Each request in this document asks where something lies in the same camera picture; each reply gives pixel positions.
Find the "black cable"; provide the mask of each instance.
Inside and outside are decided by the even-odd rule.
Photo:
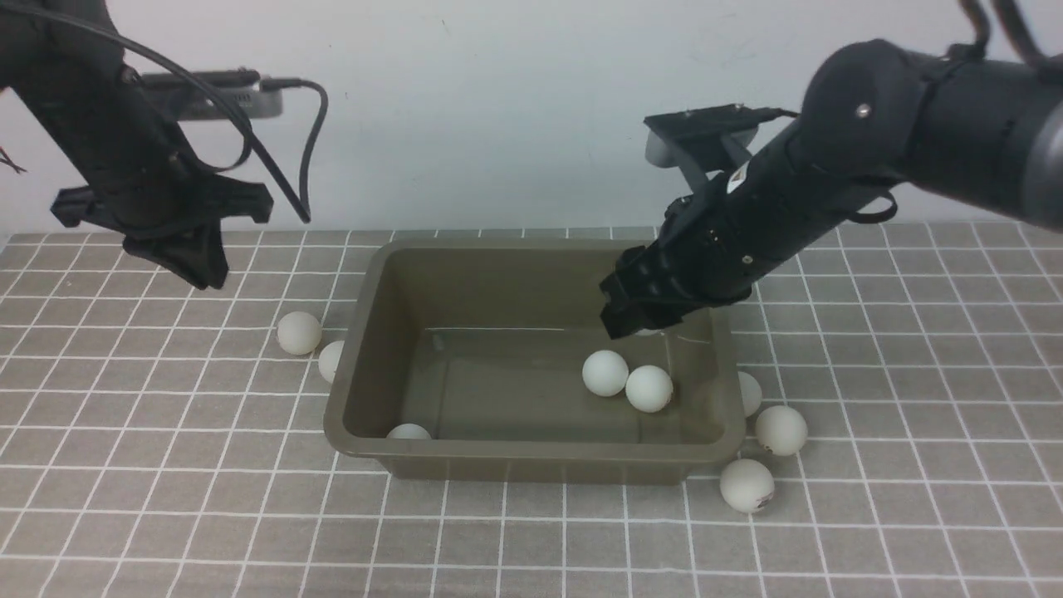
[[[166,56],[159,54],[158,52],[152,50],[151,48],[138,44],[128,37],[123,37],[122,35],[119,35],[118,33],[104,29],[96,23],[77,17],[64,15],[61,13],[55,13],[53,11],[37,8],[35,6],[30,6],[24,4],[12,4],[10,2],[2,2],[2,1],[0,1],[0,11],[5,11],[9,13],[14,13],[27,17],[35,17],[50,22],[57,22],[69,27],[73,27],[75,29],[79,29],[87,33],[92,33],[103,39],[106,39],[113,44],[121,46],[125,50],[129,50],[135,54],[139,54],[148,58],[149,61],[157,64],[158,66],[165,68],[166,70],[172,72],[176,76],[187,82],[189,85],[191,85],[197,90],[206,96],[210,101],[213,101],[215,105],[218,107],[218,109],[221,110],[222,114],[224,114],[229,118],[229,120],[233,123],[233,125],[236,126],[236,129],[248,140],[248,142],[251,143],[251,149],[258,156],[258,159],[263,161],[263,165],[266,167],[266,170],[269,171],[273,180],[276,181],[276,184],[281,187],[281,190],[284,192],[284,195],[288,199],[288,203],[291,204],[291,207],[296,210],[296,213],[299,215],[299,219],[302,220],[303,222],[310,221],[309,197],[304,195],[300,198],[299,195],[296,194],[294,189],[291,188],[291,184],[288,183],[288,178],[285,177],[284,172],[281,171],[281,168],[276,165],[276,161],[273,159],[273,156],[270,155],[269,150],[266,149],[261,140],[258,139],[258,136],[255,135],[254,131],[251,130],[251,126],[248,125],[247,121],[244,120],[246,116],[241,116],[241,113],[234,109],[233,105],[230,104],[227,101],[225,101],[225,98],[222,97],[221,93],[218,93],[213,85],[203,81],[195,73],[188,71],[178,63],[171,61],[170,58],[167,58]]]
[[[299,164],[299,194],[309,197],[310,156],[314,154],[314,147],[318,142],[318,135],[321,134],[321,126],[324,125],[325,116],[328,114],[328,92],[321,85],[304,79],[264,79],[258,86],[264,91],[298,88],[314,89],[321,99],[318,105],[318,116],[314,119],[314,125],[310,126],[310,134],[306,137],[303,159]]]
[[[1026,19],[1023,18],[1023,13],[1014,0],[993,0],[993,10],[1008,35],[1008,40],[1023,62],[1035,68],[1047,66],[1048,56],[1037,48],[1030,29],[1026,27]]]
[[[232,107],[233,107],[233,109],[235,109],[236,112],[238,112],[240,114],[240,116],[243,117],[243,121],[247,123],[248,127],[252,129],[251,119],[248,118],[248,114],[246,112],[243,112],[243,108],[241,108],[240,106],[232,106]],[[191,155],[185,156],[185,157],[191,159],[192,163],[195,163],[197,167],[199,167],[199,168],[201,168],[203,170],[206,170],[207,172],[212,172],[214,174],[221,174],[222,172],[229,172],[230,170],[236,170],[240,166],[243,166],[244,164],[247,164],[248,158],[251,157],[251,139],[249,139],[247,135],[240,135],[240,138],[243,140],[243,147],[240,148],[240,155],[236,158],[236,161],[232,163],[229,166],[215,166],[213,164],[207,164],[207,163],[203,161],[202,159],[200,159],[200,157],[198,155],[196,155],[195,152],[192,152]]]
[[[975,28],[975,44],[972,47],[974,55],[973,58],[981,59],[985,57],[985,48],[990,45],[990,32],[992,31],[992,25],[990,24],[990,17],[985,14],[985,10],[982,8],[981,0],[960,0],[960,7],[963,8],[963,13],[967,15],[967,20],[971,21],[971,25]]]

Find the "olive green plastic tub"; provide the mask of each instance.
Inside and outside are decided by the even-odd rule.
[[[374,256],[325,413],[339,452],[400,478],[674,484],[731,459],[745,422],[726,314],[610,341],[598,281],[631,243],[410,239]],[[592,395],[598,349],[665,369],[661,412]],[[404,423],[431,441],[387,439]]]

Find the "ping pong ball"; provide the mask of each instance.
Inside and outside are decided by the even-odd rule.
[[[615,352],[596,352],[584,362],[584,385],[600,397],[615,396],[626,382],[627,362]]]
[[[321,324],[306,312],[291,312],[276,323],[276,340],[286,354],[305,356],[321,343]]]
[[[655,365],[637,369],[627,378],[624,392],[631,407],[643,413],[657,413],[672,400],[672,379]]]
[[[779,457],[796,455],[808,440],[808,424],[796,410],[786,406],[770,407],[757,417],[757,443]]]
[[[738,383],[742,388],[742,408],[745,410],[745,416],[749,417],[760,409],[764,392],[760,390],[757,379],[744,372],[738,373]]]
[[[417,424],[400,424],[388,432],[388,438],[404,441],[431,441],[432,434]]]
[[[343,342],[337,341],[325,345],[325,348],[321,349],[321,355],[318,356],[318,372],[321,373],[321,378],[324,378],[325,382],[330,385],[336,378],[336,368],[339,365],[339,356],[342,353]]]
[[[763,464],[739,459],[720,475],[720,494],[735,511],[756,513],[775,496],[775,479]]]

